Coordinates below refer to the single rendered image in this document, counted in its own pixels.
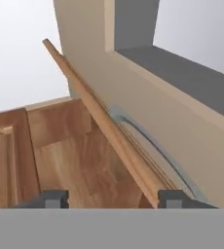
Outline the wooden raised-panel cabinet door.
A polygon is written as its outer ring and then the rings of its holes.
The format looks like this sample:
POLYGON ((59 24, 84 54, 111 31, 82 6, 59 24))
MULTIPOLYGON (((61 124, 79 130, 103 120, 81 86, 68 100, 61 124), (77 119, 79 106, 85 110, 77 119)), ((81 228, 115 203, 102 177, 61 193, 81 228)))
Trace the wooden raised-panel cabinet door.
POLYGON ((0 113, 0 208, 10 208, 40 194, 27 112, 0 113))

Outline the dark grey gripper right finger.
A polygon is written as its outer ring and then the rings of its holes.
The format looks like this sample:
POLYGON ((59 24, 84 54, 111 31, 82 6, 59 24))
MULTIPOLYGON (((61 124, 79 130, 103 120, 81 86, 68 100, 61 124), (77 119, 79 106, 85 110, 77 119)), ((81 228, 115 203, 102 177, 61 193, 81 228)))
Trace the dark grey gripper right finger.
POLYGON ((159 190, 159 208, 215 209, 215 206, 188 197, 182 190, 159 190))

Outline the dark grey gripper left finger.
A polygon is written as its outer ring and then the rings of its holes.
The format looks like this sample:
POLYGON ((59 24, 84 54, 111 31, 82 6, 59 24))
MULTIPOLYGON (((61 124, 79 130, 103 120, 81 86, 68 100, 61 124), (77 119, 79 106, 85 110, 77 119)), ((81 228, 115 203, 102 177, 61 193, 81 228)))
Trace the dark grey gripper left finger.
POLYGON ((20 203, 17 208, 68 208, 67 190, 45 190, 33 199, 20 203))

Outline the wooden cabinet body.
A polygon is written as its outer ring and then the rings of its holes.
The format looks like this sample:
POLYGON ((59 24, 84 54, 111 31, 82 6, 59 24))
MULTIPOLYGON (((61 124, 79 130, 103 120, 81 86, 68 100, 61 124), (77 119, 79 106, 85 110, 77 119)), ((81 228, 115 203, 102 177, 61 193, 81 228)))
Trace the wooden cabinet body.
POLYGON ((40 187, 65 189, 72 208, 149 208, 80 100, 28 110, 40 187))

